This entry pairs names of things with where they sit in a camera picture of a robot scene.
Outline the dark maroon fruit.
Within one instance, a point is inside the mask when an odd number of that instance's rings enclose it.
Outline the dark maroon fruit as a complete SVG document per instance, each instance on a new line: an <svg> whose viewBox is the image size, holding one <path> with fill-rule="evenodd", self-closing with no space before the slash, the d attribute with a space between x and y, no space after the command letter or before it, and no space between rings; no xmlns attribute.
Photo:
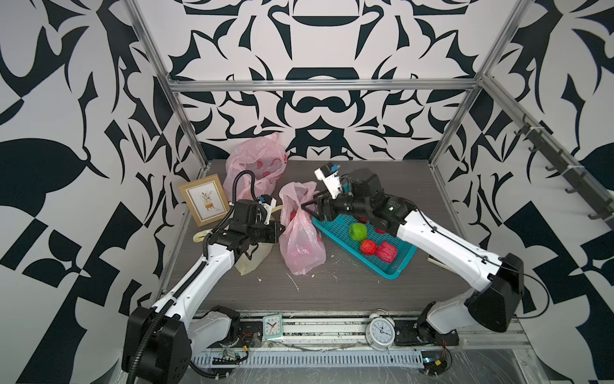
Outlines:
<svg viewBox="0 0 614 384"><path fill-rule="evenodd" d="M354 216L354 218L355 218L355 219L356 219L358 222L360 222L360 223L362 223L362 224L366 224L366 223L368 223L368 222L369 222L369 219L367 219L367 218L366 218L366 217L364 217L364 216L355 215L355 216Z"/></svg>

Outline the green apple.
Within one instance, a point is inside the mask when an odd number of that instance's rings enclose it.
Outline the green apple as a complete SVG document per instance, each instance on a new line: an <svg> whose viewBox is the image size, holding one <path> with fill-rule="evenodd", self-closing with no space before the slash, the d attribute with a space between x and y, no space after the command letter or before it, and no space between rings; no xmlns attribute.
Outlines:
<svg viewBox="0 0 614 384"><path fill-rule="evenodd" d="M361 222L354 222L349 226L349 237L352 241L362 242L368 238L367 226Z"/></svg>

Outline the teal plastic basket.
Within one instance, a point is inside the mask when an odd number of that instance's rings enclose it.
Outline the teal plastic basket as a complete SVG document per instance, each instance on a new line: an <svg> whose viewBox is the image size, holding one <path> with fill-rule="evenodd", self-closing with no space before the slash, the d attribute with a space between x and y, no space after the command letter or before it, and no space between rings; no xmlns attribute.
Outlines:
<svg viewBox="0 0 614 384"><path fill-rule="evenodd" d="M341 214L334 221L312 218L312 223L340 248L388 280L396 279L417 251L416 246L350 215Z"/></svg>

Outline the small pink plastic bag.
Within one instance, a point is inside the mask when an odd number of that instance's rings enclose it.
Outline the small pink plastic bag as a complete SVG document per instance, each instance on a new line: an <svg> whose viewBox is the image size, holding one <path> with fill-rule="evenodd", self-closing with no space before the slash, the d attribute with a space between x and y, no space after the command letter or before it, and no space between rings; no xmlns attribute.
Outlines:
<svg viewBox="0 0 614 384"><path fill-rule="evenodd" d="M316 193L316 182L290 182L279 191L280 221L286 227L279 239L281 255L292 275L306 275L326 262L326 248L312 217L301 208Z"/></svg>

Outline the red textured fruit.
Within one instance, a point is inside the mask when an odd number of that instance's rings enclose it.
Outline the red textured fruit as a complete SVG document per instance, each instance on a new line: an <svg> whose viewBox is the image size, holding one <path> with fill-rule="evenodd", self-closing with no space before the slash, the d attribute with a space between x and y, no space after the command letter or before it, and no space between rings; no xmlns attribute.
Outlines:
<svg viewBox="0 0 614 384"><path fill-rule="evenodd" d="M382 260L382 262L390 264L393 263L398 256L398 248L388 242L382 242L377 248L375 255Z"/></svg>

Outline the large pink plastic bag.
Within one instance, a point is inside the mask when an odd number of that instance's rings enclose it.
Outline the large pink plastic bag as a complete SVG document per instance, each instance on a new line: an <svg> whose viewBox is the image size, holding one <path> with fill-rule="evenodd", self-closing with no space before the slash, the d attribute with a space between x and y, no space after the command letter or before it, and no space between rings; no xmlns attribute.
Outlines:
<svg viewBox="0 0 614 384"><path fill-rule="evenodd" d="M226 160L223 189L232 199L233 181L241 171L255 174L254 193L272 195L278 180L286 170L286 148L278 133L248 140L236 147Z"/></svg>

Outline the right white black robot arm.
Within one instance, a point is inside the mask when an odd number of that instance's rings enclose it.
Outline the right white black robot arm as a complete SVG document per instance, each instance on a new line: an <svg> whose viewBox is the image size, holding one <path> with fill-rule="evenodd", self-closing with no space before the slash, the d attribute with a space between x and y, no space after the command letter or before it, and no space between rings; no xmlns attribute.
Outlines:
<svg viewBox="0 0 614 384"><path fill-rule="evenodd" d="M416 325L422 339L472 325L507 331L524 294L524 263L518 257L499 256L446 230L416 203L385 193L379 177L367 168L347 175L339 175L338 169L333 163L316 169L316 179L326 189L303 203L303 210L329 222L340 214L361 216L435 257L469 285L464 294L423 310Z"/></svg>

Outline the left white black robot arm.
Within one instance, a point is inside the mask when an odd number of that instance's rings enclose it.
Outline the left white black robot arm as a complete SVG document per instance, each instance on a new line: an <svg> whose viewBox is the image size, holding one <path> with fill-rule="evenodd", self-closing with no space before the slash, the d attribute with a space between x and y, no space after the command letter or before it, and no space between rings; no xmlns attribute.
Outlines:
<svg viewBox="0 0 614 384"><path fill-rule="evenodd" d="M236 201L230 213L203 238L202 254L180 282L151 307L129 316L122 370L129 383L178 383L194 355L238 337L238 314L225 307L195 320L200 305L242 256L262 243L275 244L285 226L271 215L277 202L269 195Z"/></svg>

